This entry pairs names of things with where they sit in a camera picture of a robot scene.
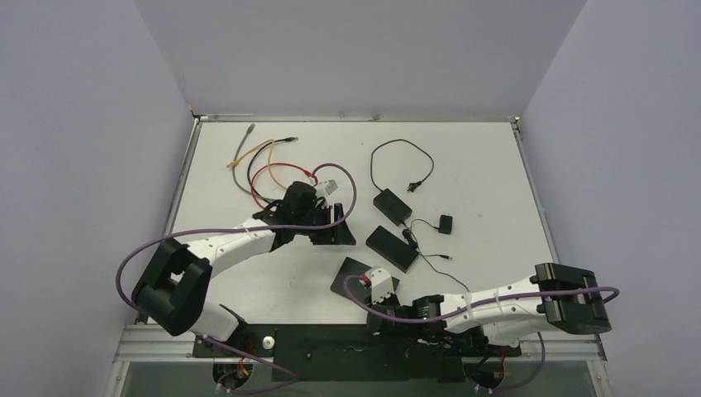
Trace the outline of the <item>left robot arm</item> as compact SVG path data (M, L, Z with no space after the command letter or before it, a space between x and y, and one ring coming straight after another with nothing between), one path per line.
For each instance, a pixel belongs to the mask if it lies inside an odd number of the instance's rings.
M276 251L297 235L314 245L354 246L341 203L330 203L322 186L294 182L232 232L160 242L131 293L132 303L168 334L192 332L214 339L225 355L246 347L244 319L207 296L210 282L253 256Z

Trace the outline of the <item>black Mercury switch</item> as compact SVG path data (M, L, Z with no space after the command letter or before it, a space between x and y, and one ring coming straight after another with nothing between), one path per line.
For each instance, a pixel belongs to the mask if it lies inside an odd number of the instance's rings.
M361 276L367 270L369 270L370 268L373 268L373 267L375 267L375 266L368 266L368 265L366 265L360 261L357 261L351 257L345 258L345 260L343 260L343 262L341 264L340 269L337 271L334 280L331 283L330 291L333 292L334 294L337 294L337 295L343 297L343 298L350 299L348 293L346 292L346 287L347 287L348 291L357 300L359 300L363 304L372 305L372 303L370 302L370 289L365 287L363 281L361 280ZM395 296L398 298L397 288L399 285L399 279L394 277L394 276L392 276L392 277L393 277L393 284L394 284L394 287L396 290Z

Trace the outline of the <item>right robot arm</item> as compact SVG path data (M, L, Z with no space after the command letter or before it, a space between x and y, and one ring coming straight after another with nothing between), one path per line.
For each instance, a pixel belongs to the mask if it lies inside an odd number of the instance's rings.
M397 304L392 277L381 267L347 277L345 290L353 285L370 292L369 303L357 305L367 313L371 334L428 343L455 343L466 337L478 353L514 345L538 332L609 332L606 304L619 293L600 286L591 270L556 263L538 264L533 275L500 287L428 295L409 305Z

